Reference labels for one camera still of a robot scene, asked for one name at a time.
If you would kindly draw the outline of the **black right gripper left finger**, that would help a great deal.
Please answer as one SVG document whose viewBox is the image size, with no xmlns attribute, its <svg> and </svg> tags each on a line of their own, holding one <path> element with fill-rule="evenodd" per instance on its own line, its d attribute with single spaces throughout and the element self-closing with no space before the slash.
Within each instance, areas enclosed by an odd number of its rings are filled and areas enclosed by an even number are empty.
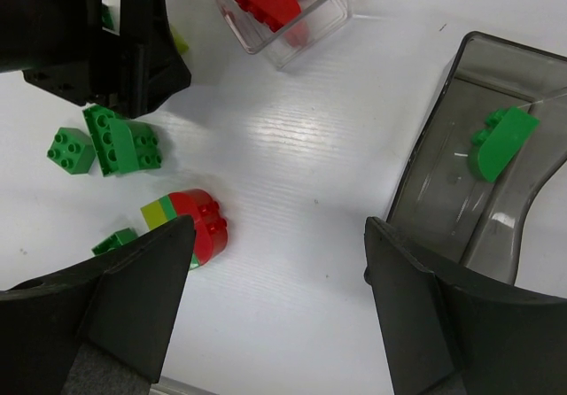
<svg viewBox="0 0 567 395">
<path fill-rule="evenodd" d="M 182 216 L 4 290 L 2 393 L 148 393 L 161 376 L 195 234 Z"/>
</svg>

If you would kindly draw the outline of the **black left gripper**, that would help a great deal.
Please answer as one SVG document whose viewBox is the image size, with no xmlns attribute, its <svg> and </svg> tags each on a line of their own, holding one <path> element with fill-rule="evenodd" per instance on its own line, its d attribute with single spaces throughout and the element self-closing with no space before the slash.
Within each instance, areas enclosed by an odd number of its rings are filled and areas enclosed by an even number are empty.
<svg viewBox="0 0 567 395">
<path fill-rule="evenodd" d="M 75 105 L 117 105 L 135 119 L 186 89 L 166 0 L 120 0 L 120 41 L 102 0 L 1 0 L 1 70 Z"/>
</svg>

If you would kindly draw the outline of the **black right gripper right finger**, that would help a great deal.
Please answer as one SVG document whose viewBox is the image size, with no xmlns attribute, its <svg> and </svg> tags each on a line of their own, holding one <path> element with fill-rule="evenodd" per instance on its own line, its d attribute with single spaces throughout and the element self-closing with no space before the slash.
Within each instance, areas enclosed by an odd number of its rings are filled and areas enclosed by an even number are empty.
<svg viewBox="0 0 567 395">
<path fill-rule="evenodd" d="M 396 393 L 565 393 L 564 298 L 460 266 L 377 217 L 364 244 Z"/>
</svg>

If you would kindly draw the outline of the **lime 2x4 lego brick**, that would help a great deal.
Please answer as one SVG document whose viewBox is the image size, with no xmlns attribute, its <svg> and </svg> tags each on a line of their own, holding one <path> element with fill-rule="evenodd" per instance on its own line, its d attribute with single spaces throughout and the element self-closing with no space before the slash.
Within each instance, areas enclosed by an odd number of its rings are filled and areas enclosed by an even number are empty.
<svg viewBox="0 0 567 395">
<path fill-rule="evenodd" d="M 184 38 L 180 35 L 180 33 L 175 29 L 174 26 L 170 27 L 170 33 L 174 40 L 174 44 L 178 53 L 182 56 L 189 50 L 189 45 L 186 43 Z"/>
</svg>

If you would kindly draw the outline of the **small green 1x2 lego brick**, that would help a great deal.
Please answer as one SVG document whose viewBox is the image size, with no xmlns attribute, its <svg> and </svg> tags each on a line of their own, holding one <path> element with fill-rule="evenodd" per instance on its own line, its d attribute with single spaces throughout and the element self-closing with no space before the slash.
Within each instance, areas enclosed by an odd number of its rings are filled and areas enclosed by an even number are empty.
<svg viewBox="0 0 567 395">
<path fill-rule="evenodd" d="M 101 4 L 101 18 L 102 26 L 110 31 L 115 31 L 115 25 L 113 20 L 113 14 L 111 8 L 106 4 Z"/>
</svg>

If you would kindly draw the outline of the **dark green 2x4 lego brick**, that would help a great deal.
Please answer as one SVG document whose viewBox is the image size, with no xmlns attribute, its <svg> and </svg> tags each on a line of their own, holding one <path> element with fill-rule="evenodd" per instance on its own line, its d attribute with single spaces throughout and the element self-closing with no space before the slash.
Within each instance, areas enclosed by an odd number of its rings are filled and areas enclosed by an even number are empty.
<svg viewBox="0 0 567 395">
<path fill-rule="evenodd" d="M 122 117 L 110 109 L 100 105 L 92 105 L 82 111 L 89 135 L 103 176 L 118 173 L 118 162 L 110 129 L 112 120 L 122 120 Z"/>
</svg>

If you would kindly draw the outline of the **lime red striped arch lego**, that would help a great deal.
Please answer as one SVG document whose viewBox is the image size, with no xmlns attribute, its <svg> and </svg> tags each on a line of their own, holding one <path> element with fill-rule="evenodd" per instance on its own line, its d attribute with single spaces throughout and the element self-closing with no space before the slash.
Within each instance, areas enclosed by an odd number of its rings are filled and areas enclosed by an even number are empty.
<svg viewBox="0 0 567 395">
<path fill-rule="evenodd" d="M 218 202 L 204 190 L 171 192 L 144 205 L 141 213 L 149 230 L 178 216 L 189 215 L 193 219 L 196 237 L 190 270 L 205 265 L 228 244 L 228 223 Z"/>
</svg>

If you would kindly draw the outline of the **small green lego piece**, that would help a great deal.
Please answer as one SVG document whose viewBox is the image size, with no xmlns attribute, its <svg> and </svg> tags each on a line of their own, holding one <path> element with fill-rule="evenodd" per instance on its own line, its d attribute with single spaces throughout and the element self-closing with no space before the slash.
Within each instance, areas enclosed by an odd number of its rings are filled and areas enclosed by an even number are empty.
<svg viewBox="0 0 567 395">
<path fill-rule="evenodd" d="M 510 107 L 489 113 L 484 124 L 470 139 L 469 167 L 477 179 L 495 182 L 539 126 L 540 120 L 518 107 Z"/>
</svg>

